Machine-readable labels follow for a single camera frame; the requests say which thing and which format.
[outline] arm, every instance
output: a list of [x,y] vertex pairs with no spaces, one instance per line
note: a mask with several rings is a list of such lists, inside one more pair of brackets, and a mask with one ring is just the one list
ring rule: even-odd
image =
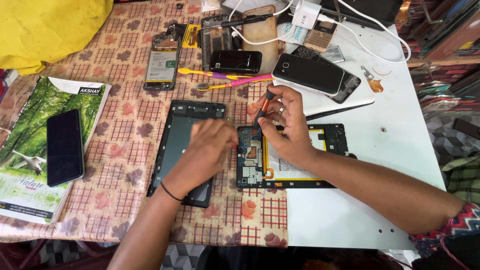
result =
[[[270,86],[268,90],[282,102],[272,101],[267,110],[271,112],[259,123],[263,134],[288,162],[327,180],[408,233],[438,228],[463,208],[463,200],[413,177],[313,148],[301,94],[287,86]],[[257,104],[263,104],[264,99],[265,95]],[[286,108],[280,115],[277,112],[282,105]],[[280,122],[284,131],[279,133],[271,120]]]
[[[165,176],[163,185],[175,198],[185,197],[222,169],[227,153],[237,144],[237,131],[230,122],[208,119],[195,123],[185,153]],[[128,230],[108,269],[160,269],[179,206],[180,201],[159,186]]]

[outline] wooden shelf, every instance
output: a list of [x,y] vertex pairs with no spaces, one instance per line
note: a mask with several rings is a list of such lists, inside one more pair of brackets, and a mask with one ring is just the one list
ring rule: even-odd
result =
[[[419,67],[428,60],[422,60],[418,58],[409,59],[407,61],[408,67]],[[431,66],[450,66],[450,65],[465,65],[465,64],[478,64],[480,63],[480,55],[471,56],[454,56],[445,60],[433,60]]]

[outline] floral tablecloth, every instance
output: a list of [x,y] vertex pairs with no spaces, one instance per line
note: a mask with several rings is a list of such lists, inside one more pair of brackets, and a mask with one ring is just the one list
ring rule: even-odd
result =
[[[177,3],[183,3],[181,10]],[[92,41],[77,53],[40,74],[17,78],[0,104],[0,127],[11,129],[38,75],[112,84],[107,103],[85,155],[85,177],[74,183],[55,225],[28,223],[0,216],[0,240],[56,238],[119,242],[142,206],[164,121],[172,99],[221,102],[235,125],[251,125],[252,103],[267,83],[249,87],[197,91],[198,82],[225,83],[210,77],[177,74],[174,91],[146,92],[143,80],[152,36],[177,20],[200,24],[214,12],[185,1],[145,1],[115,4]],[[279,42],[279,53],[284,50]],[[201,69],[201,50],[182,48],[179,66]],[[0,141],[7,137],[0,132]],[[214,177],[210,207],[180,206],[170,233],[173,242],[204,245],[286,247],[287,196],[281,189],[238,189],[236,152]]]

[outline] yellow bag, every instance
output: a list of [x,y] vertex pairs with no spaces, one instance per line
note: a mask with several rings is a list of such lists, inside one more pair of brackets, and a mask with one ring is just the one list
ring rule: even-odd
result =
[[82,50],[112,10],[113,0],[0,0],[0,68],[22,76]]

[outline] green sticker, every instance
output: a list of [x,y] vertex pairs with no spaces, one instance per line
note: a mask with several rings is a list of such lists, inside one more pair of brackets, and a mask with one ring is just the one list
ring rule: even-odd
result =
[[175,60],[170,60],[165,62],[165,67],[175,67]]

